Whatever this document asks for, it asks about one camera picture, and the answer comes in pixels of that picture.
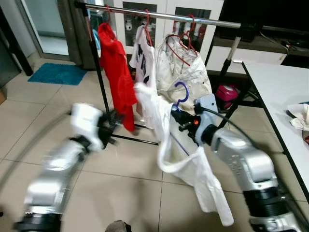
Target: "red hanger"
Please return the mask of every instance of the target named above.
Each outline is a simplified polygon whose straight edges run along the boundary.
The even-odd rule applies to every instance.
[[[188,15],[188,16],[189,16],[190,18],[193,19],[193,24],[192,24],[190,30],[187,31],[186,33],[183,33],[182,35],[169,35],[169,36],[167,37],[167,39],[166,39],[166,44],[167,44],[167,46],[170,48],[170,50],[171,50],[183,63],[185,63],[186,65],[190,66],[190,64],[189,64],[188,62],[184,61],[184,59],[182,59],[182,58],[171,48],[171,46],[170,46],[169,43],[168,43],[168,42],[169,42],[169,37],[172,37],[172,36],[173,36],[173,37],[177,37],[177,38],[179,38],[179,44],[180,44],[185,50],[189,51],[189,49],[191,48],[191,49],[194,51],[194,53],[196,54],[196,56],[197,56],[197,52],[196,52],[196,50],[193,48],[193,46],[191,45],[191,39],[190,39],[190,32],[193,31],[194,25],[195,25],[194,16],[193,16],[192,14],[190,14],[190,15]],[[184,35],[186,35],[187,38],[188,38],[188,41],[189,41],[189,46],[188,46],[188,47],[186,47],[186,46],[182,43],[182,41],[181,41],[181,39],[183,39],[183,36],[184,36]]]
[[[147,37],[147,39],[148,39],[148,41],[149,41],[149,44],[150,44],[150,46],[152,47],[152,46],[153,46],[153,42],[151,41],[151,37],[150,37],[149,31],[148,31],[148,25],[149,25],[149,10],[146,9],[145,11],[147,12],[147,23],[146,23],[146,25],[144,26],[144,29],[145,29],[146,37]]]
[[[107,10],[108,10],[108,21],[107,21],[107,23],[109,24],[111,22],[111,10],[110,10],[109,5],[105,4],[105,6],[107,7]]]

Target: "person's foot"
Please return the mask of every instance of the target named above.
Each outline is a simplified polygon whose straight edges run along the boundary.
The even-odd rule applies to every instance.
[[[114,221],[109,224],[105,232],[132,232],[131,226],[127,225],[124,221]]]

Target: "blue bath mat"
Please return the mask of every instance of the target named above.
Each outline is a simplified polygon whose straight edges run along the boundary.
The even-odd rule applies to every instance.
[[[86,72],[74,65],[46,63],[28,81],[77,86]]]

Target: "white cabinet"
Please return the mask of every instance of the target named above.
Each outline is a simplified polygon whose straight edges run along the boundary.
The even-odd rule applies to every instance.
[[[230,52],[230,50],[231,50],[230,47],[221,47],[221,46],[212,47],[211,54],[209,56],[209,60],[206,65],[206,69],[213,71],[221,71],[223,63],[227,58],[227,55]],[[231,73],[246,74],[241,64],[243,61],[253,61],[258,63],[280,65],[285,57],[286,54],[283,53],[237,48],[235,54],[233,55],[231,65],[227,71],[229,73],[231,72]]]
[[[166,0],[114,0],[114,6],[134,10],[148,9],[150,12],[165,13]],[[124,45],[127,54],[132,54],[136,30],[141,24],[147,22],[146,17],[115,13],[117,38]],[[150,18],[149,34],[156,46],[164,37],[164,19]]]
[[[184,16],[192,14],[197,18],[218,20],[223,2],[223,0],[168,0],[166,13]],[[166,20],[164,34],[177,33],[177,26],[174,27],[174,21]],[[185,22],[181,22],[179,35],[183,33],[184,28]],[[196,29],[198,28],[199,30],[190,33],[191,44],[205,62],[216,26],[197,24]]]
[[[135,10],[148,9],[150,12],[158,12],[170,15],[192,14],[194,17],[204,19],[219,19],[223,6],[223,0],[113,0],[115,7]],[[132,54],[137,27],[145,22],[145,17],[115,13],[117,37],[124,45],[127,54]],[[154,46],[161,43],[166,34],[173,33],[174,21],[150,18],[150,36]],[[184,31],[185,22],[178,22],[178,34]],[[191,44],[200,52],[205,62],[216,26],[197,25],[196,33],[190,34]]]

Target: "white table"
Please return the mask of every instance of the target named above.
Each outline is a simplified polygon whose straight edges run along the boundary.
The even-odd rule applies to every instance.
[[[309,69],[243,62],[262,106],[309,202],[309,145],[290,124],[287,106],[309,101]]]

